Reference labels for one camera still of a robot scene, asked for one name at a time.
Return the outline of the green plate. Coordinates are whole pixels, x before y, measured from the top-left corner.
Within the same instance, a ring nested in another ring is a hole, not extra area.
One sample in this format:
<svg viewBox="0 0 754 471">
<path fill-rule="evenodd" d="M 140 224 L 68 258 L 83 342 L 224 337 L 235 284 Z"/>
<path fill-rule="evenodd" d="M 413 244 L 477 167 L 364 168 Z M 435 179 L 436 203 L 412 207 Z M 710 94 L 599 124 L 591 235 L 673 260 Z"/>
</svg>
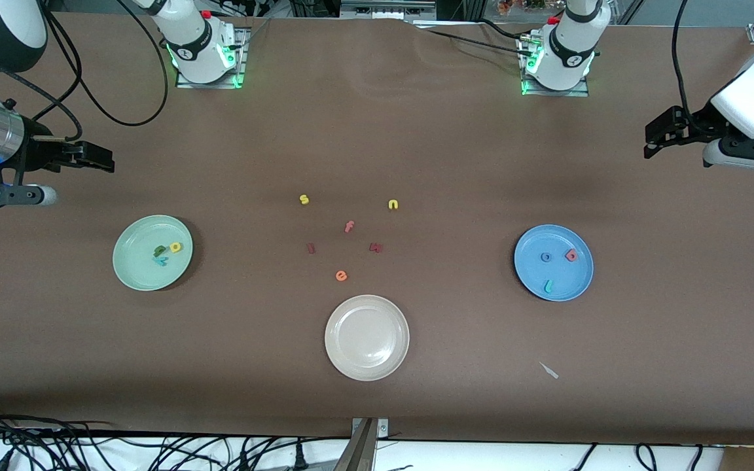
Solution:
<svg viewBox="0 0 754 471">
<path fill-rule="evenodd" d="M 158 245 L 179 242 L 183 249 L 162 256 L 167 266 L 153 262 Z M 129 224 L 119 235 L 113 248 L 113 270 L 119 281 L 135 291 L 158 291 L 169 287 L 185 274 L 194 256 L 194 241 L 188 227 L 178 218 L 150 215 Z"/>
</svg>

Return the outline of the blue plate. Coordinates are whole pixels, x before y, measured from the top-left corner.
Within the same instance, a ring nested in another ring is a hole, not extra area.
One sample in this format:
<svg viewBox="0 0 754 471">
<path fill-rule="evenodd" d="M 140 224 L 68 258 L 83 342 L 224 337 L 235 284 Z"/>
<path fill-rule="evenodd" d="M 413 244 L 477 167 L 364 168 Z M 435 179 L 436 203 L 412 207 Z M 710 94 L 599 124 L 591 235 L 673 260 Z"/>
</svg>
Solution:
<svg viewBox="0 0 754 471">
<path fill-rule="evenodd" d="M 579 259 L 569 262 L 565 253 L 577 250 Z M 552 260 L 542 262 L 541 253 L 550 253 Z M 533 295 L 550 302 L 568 302 L 580 297 L 592 283 L 594 257 L 577 232 L 556 224 L 529 228 L 516 241 L 512 255 L 514 271 L 521 284 Z M 554 281 L 553 291 L 544 292 L 547 280 Z"/>
</svg>

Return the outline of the orange artificial flowers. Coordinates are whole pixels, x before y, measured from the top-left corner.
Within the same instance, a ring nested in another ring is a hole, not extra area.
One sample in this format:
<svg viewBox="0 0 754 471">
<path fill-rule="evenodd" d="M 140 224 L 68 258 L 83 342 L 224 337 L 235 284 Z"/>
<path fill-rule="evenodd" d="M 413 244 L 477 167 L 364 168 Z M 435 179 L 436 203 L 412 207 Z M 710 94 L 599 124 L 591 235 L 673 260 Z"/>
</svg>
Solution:
<svg viewBox="0 0 754 471">
<path fill-rule="evenodd" d="M 496 8 L 501 16 L 541 12 L 547 9 L 547 0 L 497 0 Z"/>
</svg>

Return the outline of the beige plate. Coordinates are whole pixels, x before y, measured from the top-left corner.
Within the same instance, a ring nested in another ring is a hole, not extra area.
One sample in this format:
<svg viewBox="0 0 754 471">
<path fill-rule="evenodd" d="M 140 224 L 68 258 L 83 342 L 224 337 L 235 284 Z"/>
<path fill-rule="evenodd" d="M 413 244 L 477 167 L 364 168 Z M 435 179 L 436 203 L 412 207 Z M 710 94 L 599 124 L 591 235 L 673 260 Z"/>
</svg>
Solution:
<svg viewBox="0 0 754 471">
<path fill-rule="evenodd" d="M 400 368 L 410 347 L 410 328 L 387 298 L 362 294 L 332 311 L 324 331 L 327 358 L 354 381 L 380 381 Z"/>
</svg>

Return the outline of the grey metal table leg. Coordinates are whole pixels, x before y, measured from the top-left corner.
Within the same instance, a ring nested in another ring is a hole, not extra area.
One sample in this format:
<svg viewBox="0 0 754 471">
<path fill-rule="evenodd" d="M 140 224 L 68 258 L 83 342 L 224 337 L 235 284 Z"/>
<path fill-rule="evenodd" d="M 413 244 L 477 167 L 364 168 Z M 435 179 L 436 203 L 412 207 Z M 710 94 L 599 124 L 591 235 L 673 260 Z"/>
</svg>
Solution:
<svg viewBox="0 0 754 471">
<path fill-rule="evenodd" d="M 373 471 L 376 445 L 381 431 L 379 418 L 353 421 L 353 432 L 333 471 Z"/>
</svg>

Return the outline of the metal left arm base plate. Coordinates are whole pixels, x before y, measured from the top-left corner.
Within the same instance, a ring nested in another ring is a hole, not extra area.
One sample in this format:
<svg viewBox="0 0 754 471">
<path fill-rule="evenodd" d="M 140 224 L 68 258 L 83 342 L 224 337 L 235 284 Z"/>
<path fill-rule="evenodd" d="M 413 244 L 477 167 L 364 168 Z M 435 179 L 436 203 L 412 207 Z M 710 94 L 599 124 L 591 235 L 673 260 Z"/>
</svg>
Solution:
<svg viewBox="0 0 754 471">
<path fill-rule="evenodd" d="M 594 51 L 574 52 L 549 39 L 544 29 L 522 33 L 516 40 L 524 95 L 587 97 L 586 75 Z"/>
</svg>

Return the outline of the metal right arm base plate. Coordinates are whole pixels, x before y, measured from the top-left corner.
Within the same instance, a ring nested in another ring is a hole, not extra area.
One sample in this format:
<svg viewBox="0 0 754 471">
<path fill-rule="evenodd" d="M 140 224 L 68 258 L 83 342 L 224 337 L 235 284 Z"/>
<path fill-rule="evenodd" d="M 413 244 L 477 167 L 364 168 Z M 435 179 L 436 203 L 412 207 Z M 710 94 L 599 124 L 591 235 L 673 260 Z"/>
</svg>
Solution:
<svg viewBox="0 0 754 471">
<path fill-rule="evenodd" d="M 180 59 L 171 54 L 177 70 L 175 85 L 189 89 L 240 89 L 243 86 L 245 67 L 249 54 L 251 29 L 234 27 L 221 22 L 216 35 L 198 55 L 196 60 Z"/>
</svg>

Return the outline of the silver metal rail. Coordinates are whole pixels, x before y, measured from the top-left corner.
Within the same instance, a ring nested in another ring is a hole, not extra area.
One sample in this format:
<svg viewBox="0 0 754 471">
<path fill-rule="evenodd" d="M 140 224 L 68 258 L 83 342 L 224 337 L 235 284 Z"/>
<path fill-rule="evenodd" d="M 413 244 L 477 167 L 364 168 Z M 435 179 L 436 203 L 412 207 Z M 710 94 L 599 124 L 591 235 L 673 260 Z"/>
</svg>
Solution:
<svg viewBox="0 0 754 471">
<path fill-rule="evenodd" d="M 437 20 L 436 0 L 340 0 L 339 18 Z"/>
</svg>

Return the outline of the silver metal bracket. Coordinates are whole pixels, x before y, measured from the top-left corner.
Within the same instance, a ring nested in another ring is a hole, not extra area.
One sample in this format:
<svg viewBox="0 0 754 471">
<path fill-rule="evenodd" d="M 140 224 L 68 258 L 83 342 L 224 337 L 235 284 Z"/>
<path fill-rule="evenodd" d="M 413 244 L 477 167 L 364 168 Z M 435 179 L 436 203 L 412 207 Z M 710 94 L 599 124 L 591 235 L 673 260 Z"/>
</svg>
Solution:
<svg viewBox="0 0 754 471">
<path fill-rule="evenodd" d="M 389 418 L 388 417 L 377 417 L 374 418 L 376 427 L 377 427 L 377 438 L 383 439 L 388 438 L 389 436 Z M 352 420 L 352 436 L 354 433 L 356 433 L 356 430 L 359 427 L 359 424 L 364 421 L 364 418 L 361 417 L 354 417 Z"/>
</svg>

